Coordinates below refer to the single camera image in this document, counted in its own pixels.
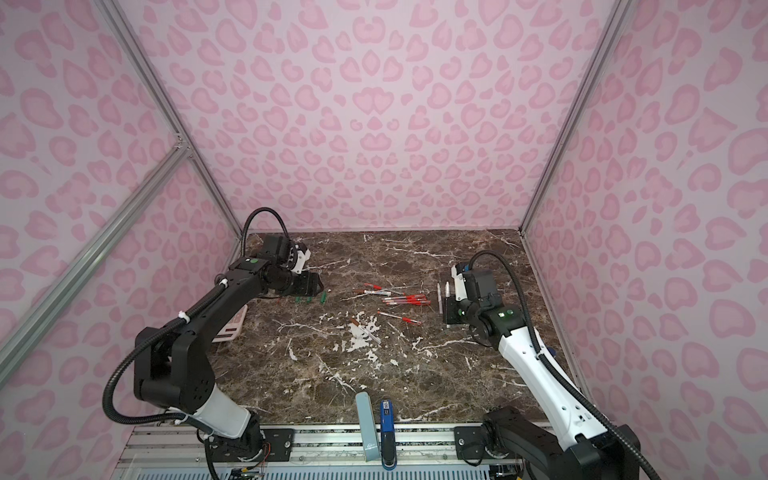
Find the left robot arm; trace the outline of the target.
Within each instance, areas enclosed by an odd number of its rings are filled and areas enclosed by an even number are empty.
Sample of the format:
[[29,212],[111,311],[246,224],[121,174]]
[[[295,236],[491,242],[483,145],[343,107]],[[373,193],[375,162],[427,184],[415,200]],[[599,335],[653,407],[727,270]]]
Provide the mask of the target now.
[[304,268],[305,243],[268,235],[254,255],[235,260],[214,288],[182,317],[182,324],[134,361],[137,399],[177,415],[206,435],[213,450],[229,459],[251,460],[262,453],[258,415],[235,403],[217,386],[208,359],[214,339],[257,298],[314,297],[324,290],[317,273]]

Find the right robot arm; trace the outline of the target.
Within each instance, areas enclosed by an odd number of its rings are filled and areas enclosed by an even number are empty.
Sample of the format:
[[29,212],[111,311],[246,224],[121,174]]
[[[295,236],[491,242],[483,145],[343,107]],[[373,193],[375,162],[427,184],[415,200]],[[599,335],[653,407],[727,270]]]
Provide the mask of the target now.
[[627,426],[607,427],[582,401],[518,305],[507,305],[491,271],[458,263],[444,300],[446,320],[465,324],[478,343],[499,352],[530,390],[550,426],[543,428],[507,406],[487,413],[480,440],[461,457],[515,458],[527,479],[637,479],[640,443]]

